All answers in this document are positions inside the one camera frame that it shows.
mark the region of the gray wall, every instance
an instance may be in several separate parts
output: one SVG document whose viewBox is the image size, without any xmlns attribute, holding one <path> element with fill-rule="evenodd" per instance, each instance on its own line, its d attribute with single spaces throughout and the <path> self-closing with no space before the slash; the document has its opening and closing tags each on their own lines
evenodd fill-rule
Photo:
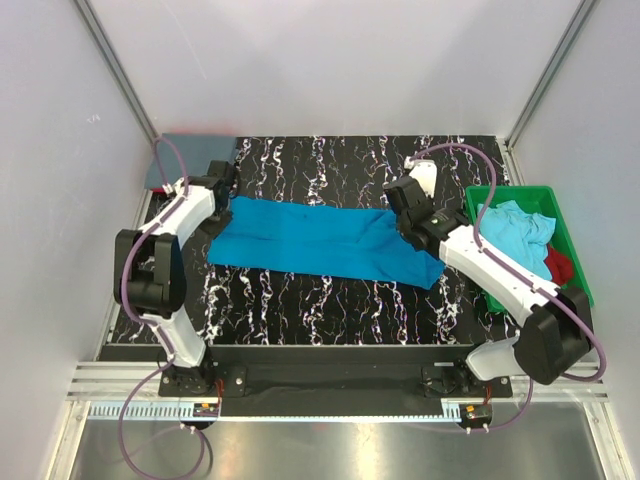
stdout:
<svg viewBox="0 0 640 480">
<path fill-rule="evenodd" d="M 529 184 L 551 185 L 595 297 L 605 377 L 640 468 L 640 3 L 600 2 L 516 146 Z"/>
<path fill-rule="evenodd" d="M 148 144 L 69 0 L 0 5 L 0 477 L 42 472 Z"/>
<path fill-rule="evenodd" d="M 506 135 L 579 0 L 92 0 L 158 131 Z"/>
</svg>

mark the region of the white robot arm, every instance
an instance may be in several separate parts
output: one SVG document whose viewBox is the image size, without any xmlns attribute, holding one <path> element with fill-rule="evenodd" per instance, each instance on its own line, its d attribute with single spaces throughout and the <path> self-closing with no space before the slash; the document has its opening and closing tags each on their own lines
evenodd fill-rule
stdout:
<svg viewBox="0 0 640 480">
<path fill-rule="evenodd" d="M 189 179 L 188 195 L 183 179 L 178 180 L 173 186 L 175 198 L 156 218 L 138 230 L 121 230 L 116 236 L 114 296 L 122 303 L 121 282 L 133 245 L 172 209 L 171 215 L 153 230 L 135 254 L 135 261 L 126 272 L 127 296 L 140 319 L 150 325 L 167 357 L 174 352 L 172 372 L 174 376 L 183 376 L 182 383 L 191 383 L 191 389 L 211 383 L 212 362 L 184 308 L 187 284 L 181 250 L 196 229 L 215 238 L 228 225 L 233 177 L 233 165 L 212 161 L 206 176 Z"/>
<path fill-rule="evenodd" d="M 409 175 L 384 187 L 400 234 L 416 250 L 426 250 L 493 295 L 521 327 L 518 337 L 484 343 L 473 350 L 466 359 L 468 369 L 481 381 L 526 373 L 538 383 L 552 383 L 592 345 L 538 289 L 552 293 L 593 330 L 585 292 L 576 287 L 560 289 L 491 248 L 500 266 L 484 253 L 484 246 L 490 246 L 486 239 L 481 237 L 483 247 L 478 247 L 473 227 L 464 216 L 446 208 L 434 209 L 436 165 L 429 160 L 408 160 L 405 167 L 411 168 Z M 518 274 L 533 287 L 518 279 Z"/>
</svg>

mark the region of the black marble-patterned mat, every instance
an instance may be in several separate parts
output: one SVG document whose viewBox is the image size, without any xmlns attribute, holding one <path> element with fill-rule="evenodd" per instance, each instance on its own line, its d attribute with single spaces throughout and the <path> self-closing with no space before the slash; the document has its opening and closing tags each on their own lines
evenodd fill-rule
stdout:
<svg viewBox="0 0 640 480">
<path fill-rule="evenodd" d="M 241 194 L 252 198 L 388 208 L 382 185 L 402 175 L 404 158 L 430 145 L 464 142 L 486 152 L 508 181 L 494 137 L 276 137 L 238 140 Z M 434 153 L 435 206 L 464 207 L 464 189 L 487 184 L 484 162 L 462 150 Z M 166 204 L 154 194 L 151 219 Z M 504 314 L 487 312 L 481 290 L 446 268 L 430 291 L 408 285 L 209 265 L 210 238 L 184 246 L 186 309 L 209 344 L 477 343 L 514 334 Z M 112 343 L 156 343 L 120 313 Z"/>
</svg>

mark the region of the blue cloth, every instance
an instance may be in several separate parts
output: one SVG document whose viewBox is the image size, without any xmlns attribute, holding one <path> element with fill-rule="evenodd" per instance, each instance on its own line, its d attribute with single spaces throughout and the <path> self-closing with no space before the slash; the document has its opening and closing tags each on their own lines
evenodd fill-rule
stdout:
<svg viewBox="0 0 640 480">
<path fill-rule="evenodd" d="M 238 197 L 208 261 L 235 267 L 397 281 L 429 289 L 444 264 L 416 252 L 390 210 L 346 209 Z"/>
<path fill-rule="evenodd" d="M 190 176 L 206 175 L 211 160 L 233 162 L 236 157 L 236 137 L 183 133 L 165 133 L 163 136 L 176 146 Z M 182 170 L 175 153 L 164 142 L 158 143 L 158 159 L 162 162 L 162 169 L 169 183 L 175 183 L 182 176 Z M 160 175 L 158 164 L 153 162 L 147 170 L 144 188 L 160 187 L 162 187 L 162 175 Z"/>
<path fill-rule="evenodd" d="M 488 208 L 480 223 L 480 233 L 489 243 L 545 280 L 551 280 L 544 259 L 555 229 L 555 218 L 525 213 L 515 200 Z"/>
</svg>

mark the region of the green plastic tray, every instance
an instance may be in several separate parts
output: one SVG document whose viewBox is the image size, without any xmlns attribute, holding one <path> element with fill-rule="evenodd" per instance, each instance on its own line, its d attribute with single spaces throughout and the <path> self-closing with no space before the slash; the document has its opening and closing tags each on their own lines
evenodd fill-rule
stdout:
<svg viewBox="0 0 640 480">
<path fill-rule="evenodd" d="M 467 187 L 467 213 L 471 223 L 476 222 L 478 204 L 482 204 L 489 194 L 488 186 Z M 541 213 L 545 217 L 556 219 L 556 231 L 551 237 L 551 246 L 560 253 L 566 255 L 573 263 L 574 277 L 568 285 L 580 287 L 589 296 L 589 303 L 593 307 L 593 296 L 589 290 L 587 279 L 584 276 L 580 260 L 576 254 L 576 249 L 571 242 L 571 236 L 567 225 L 564 223 L 560 207 L 556 201 L 556 196 L 550 187 L 497 187 L 496 193 L 491 202 L 491 207 L 495 207 L 509 200 L 515 200 L 520 208 L 527 213 Z M 495 298 L 485 292 L 487 305 L 490 312 L 504 312 L 506 309 Z"/>
</svg>

